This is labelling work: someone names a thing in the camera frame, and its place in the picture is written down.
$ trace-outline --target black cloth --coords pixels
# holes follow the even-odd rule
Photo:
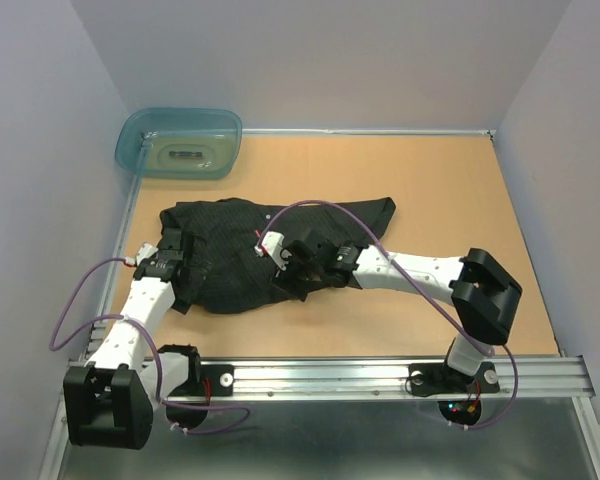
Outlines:
[[[381,237],[395,211],[391,198],[341,203]],[[177,203],[160,213],[163,228],[180,228],[194,237],[194,254],[211,268],[193,303],[213,313],[240,313],[288,300],[270,284],[276,266],[256,255],[257,236],[282,206],[258,205],[239,198],[218,202]],[[335,245],[346,240],[370,243],[368,235],[346,214],[326,205],[302,206],[287,211],[272,230],[292,239],[312,228]]]

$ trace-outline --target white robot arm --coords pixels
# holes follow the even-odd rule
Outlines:
[[[200,263],[191,269],[193,236],[166,229],[158,247],[144,244],[121,315],[153,335],[166,312],[186,312],[192,292],[203,281]],[[74,445],[139,449],[144,446],[159,407],[156,363],[143,368],[148,345],[128,322],[114,324],[102,346],[84,366],[71,367],[63,381],[69,439]],[[167,346],[159,351],[162,392],[200,381],[195,347]]]
[[[291,242],[285,242],[281,233],[268,232],[256,253],[266,254],[276,263],[278,271],[272,283],[303,301],[308,293],[324,286],[419,293],[377,247],[358,247],[351,242],[334,246],[312,230]],[[480,249],[471,249],[463,257],[389,252],[389,258],[428,296],[456,308],[466,334],[458,334],[454,340],[445,367],[473,381],[485,360],[483,352],[508,340],[522,295],[518,282]]]

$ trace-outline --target white wall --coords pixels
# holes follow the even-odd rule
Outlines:
[[[37,478],[68,359],[47,342],[76,280],[113,251],[126,116],[68,1],[0,1],[0,479]]]
[[[72,0],[130,111],[494,128],[568,0]]]
[[[496,135],[560,344],[600,418],[600,0],[573,0]]]

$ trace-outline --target tan tabletop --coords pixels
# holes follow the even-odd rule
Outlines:
[[[383,239],[389,250],[442,257],[487,249],[524,289],[509,340],[513,352],[557,353],[491,142],[483,137],[246,137],[223,180],[145,179],[126,252],[155,245],[158,214],[178,201],[241,197],[284,205],[386,196],[397,205]],[[121,272],[113,311],[122,307],[131,273]],[[326,289],[305,303],[239,315],[196,306],[187,315],[170,311],[155,339],[195,345],[205,357],[443,355],[455,333],[416,295]]]

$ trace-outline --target blue plastic bin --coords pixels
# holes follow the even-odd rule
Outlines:
[[[232,112],[148,108],[127,119],[115,157],[144,177],[217,180],[233,168],[241,140],[242,122]]]

